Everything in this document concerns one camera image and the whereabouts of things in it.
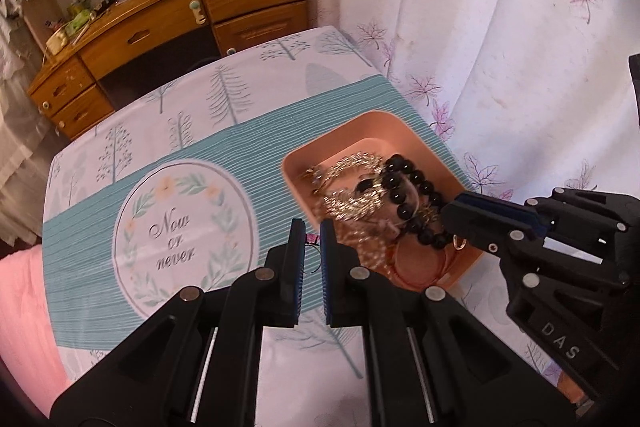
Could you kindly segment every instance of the black bead bracelet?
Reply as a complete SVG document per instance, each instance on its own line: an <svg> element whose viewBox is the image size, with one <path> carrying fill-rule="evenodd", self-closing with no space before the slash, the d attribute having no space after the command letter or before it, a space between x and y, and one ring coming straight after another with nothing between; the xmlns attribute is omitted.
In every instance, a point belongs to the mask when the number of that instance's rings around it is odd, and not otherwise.
<svg viewBox="0 0 640 427"><path fill-rule="evenodd" d="M415 216L416 208L414 205L407 203L406 193L402 190L402 175L415 185L418 194L428 198L430 206L438 211L444 205L442 194L436 192L433 182L425 178L424 172L415 168L411 160L404 158L399 154L394 154L385 162L385 169L382 173L382 186L388 190L389 200L398 205L396 213L398 217L404 221L403 230L405 233L413 233L417 236L421 245L431 245L436 250L442 250L449 243L452 243L453 236L447 232L435 233L420 216ZM366 190L363 180L358 184L356 190L360 192Z"/></svg>

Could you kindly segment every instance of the white curtain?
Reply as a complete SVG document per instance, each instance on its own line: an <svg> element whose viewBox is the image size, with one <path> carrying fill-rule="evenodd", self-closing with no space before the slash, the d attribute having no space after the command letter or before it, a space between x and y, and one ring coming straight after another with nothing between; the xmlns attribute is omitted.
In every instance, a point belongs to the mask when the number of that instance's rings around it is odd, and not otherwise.
<svg viewBox="0 0 640 427"><path fill-rule="evenodd" d="M446 141L475 188L523 202L569 186L640 194L628 56L640 0L310 0L318 25L359 42ZM559 371L506 316L497 260L461 302L529 363Z"/></svg>
<svg viewBox="0 0 640 427"><path fill-rule="evenodd" d="M0 0L0 240L33 244L42 235L49 166L67 143L40 115L25 90L42 54L18 19Z"/></svg>

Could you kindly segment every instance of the pink tray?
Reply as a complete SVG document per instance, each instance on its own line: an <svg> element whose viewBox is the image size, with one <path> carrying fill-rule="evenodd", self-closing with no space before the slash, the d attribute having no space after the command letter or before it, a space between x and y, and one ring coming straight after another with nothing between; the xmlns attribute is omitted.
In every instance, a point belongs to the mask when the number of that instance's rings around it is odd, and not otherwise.
<svg viewBox="0 0 640 427"><path fill-rule="evenodd" d="M427 179L433 182L445 201L453 200L465 190L404 121L389 112L366 112L295 149L282 161L280 168L284 180L316 229L319 228L319 221L312 209L318 198L312 195L311 180L303 176L305 171L315 165L330 167L339 159L357 151L377 153L385 158L399 153L410 158L416 168L422 170ZM357 182L358 176L354 173L340 178L332 188L354 187ZM397 277L392 277L392 280L399 286L421 289L433 283L434 275L443 265L449 265L446 273L435 282L448 289L471 268L481 254L480 250L471 246L456 251L452 245L437 252L431 247L420 245L414 235L407 235L400 240L394 266Z"/></svg>

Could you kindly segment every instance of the wooden desk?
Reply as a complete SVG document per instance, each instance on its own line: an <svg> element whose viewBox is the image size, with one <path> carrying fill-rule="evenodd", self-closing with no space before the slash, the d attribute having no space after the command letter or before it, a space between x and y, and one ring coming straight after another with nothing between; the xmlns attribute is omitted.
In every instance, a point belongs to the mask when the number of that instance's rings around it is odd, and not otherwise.
<svg viewBox="0 0 640 427"><path fill-rule="evenodd" d="M48 60L28 89L40 110L76 139L113 106L100 79L130 60L200 27L202 15L223 54L308 28L305 0L127 0L92 23L75 46Z"/></svg>

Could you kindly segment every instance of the pink blanket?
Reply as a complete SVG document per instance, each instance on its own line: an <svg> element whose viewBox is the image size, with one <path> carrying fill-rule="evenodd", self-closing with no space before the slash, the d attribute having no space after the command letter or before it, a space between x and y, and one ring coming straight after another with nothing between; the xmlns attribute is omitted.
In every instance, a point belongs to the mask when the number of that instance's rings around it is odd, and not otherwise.
<svg viewBox="0 0 640 427"><path fill-rule="evenodd" d="M47 417L68 387L53 337L42 270L42 246L0 261L0 357Z"/></svg>

